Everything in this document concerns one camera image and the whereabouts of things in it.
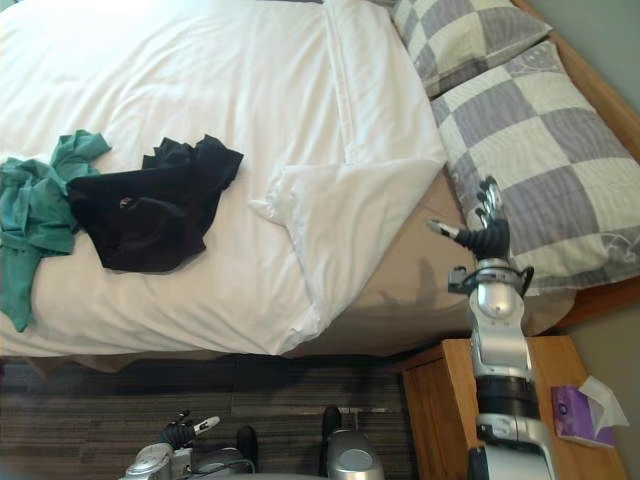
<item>pillow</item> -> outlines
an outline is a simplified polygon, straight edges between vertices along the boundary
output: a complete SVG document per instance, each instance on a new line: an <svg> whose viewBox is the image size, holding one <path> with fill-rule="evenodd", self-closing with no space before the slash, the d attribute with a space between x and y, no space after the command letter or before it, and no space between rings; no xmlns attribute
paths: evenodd
<svg viewBox="0 0 640 480"><path fill-rule="evenodd" d="M392 16L430 98L502 65L551 30L509 0L398 0Z"/></svg>
<svg viewBox="0 0 640 480"><path fill-rule="evenodd" d="M640 166L571 83L549 41L432 104L467 223L493 175L519 268L538 291L640 275Z"/></svg>

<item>gray wall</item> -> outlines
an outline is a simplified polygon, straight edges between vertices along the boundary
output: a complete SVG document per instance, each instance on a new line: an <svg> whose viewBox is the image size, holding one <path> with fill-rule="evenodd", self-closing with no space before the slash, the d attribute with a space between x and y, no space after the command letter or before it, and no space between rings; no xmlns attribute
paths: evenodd
<svg viewBox="0 0 640 480"><path fill-rule="evenodd" d="M528 3L640 112L640 1Z"/></svg>
<svg viewBox="0 0 640 480"><path fill-rule="evenodd" d="M640 303L578 325L570 335L587 373L615 392L630 427L618 427L616 442L629 478L640 479Z"/></svg>

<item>floor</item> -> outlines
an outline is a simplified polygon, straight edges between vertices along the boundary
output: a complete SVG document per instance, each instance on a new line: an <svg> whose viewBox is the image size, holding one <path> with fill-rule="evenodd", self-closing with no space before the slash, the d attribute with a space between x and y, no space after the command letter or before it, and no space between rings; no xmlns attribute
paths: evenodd
<svg viewBox="0 0 640 480"><path fill-rule="evenodd" d="M199 440L258 433L264 472L314 474L320 419L337 405L376 446L389 480L418 478L401 379L365 357L138 362L118 374L67 365L49 380L7 363L0 390L0 464L46 480L114 480L176 413L221 417Z"/></svg>

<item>white duvet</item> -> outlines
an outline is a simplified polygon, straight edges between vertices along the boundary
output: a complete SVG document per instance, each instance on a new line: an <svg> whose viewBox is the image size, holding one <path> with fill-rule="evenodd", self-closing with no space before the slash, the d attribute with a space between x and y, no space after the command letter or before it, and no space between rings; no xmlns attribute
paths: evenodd
<svg viewBox="0 0 640 480"><path fill-rule="evenodd" d="M0 354L278 354L358 295L445 161L388 13L363 0L25 0L0 15L0 161L100 132L106 172L163 137L245 157L205 237L163 275L45 259L35 324Z"/></svg>

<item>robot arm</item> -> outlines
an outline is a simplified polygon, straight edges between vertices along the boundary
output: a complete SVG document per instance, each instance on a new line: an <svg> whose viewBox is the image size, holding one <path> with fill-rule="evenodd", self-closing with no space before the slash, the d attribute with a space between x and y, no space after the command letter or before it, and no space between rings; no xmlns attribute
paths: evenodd
<svg viewBox="0 0 640 480"><path fill-rule="evenodd" d="M148 445L136 455L135 462L121 480L175 480L190 475L191 448L186 448L198 435L211 430L220 417L210 417L198 424L186 420L189 411L180 414L160 434L160 442Z"/></svg>
<svg viewBox="0 0 640 480"><path fill-rule="evenodd" d="M449 291L469 296L471 358L476 378L478 437L486 447L469 454L472 480L555 480L551 437L540 420L535 372L522 333L524 296L533 268L522 272L508 261L509 224L498 185L480 183L476 210L484 229L458 230L437 220L428 225L471 250L478 260L467 275L458 267L449 275Z"/></svg>

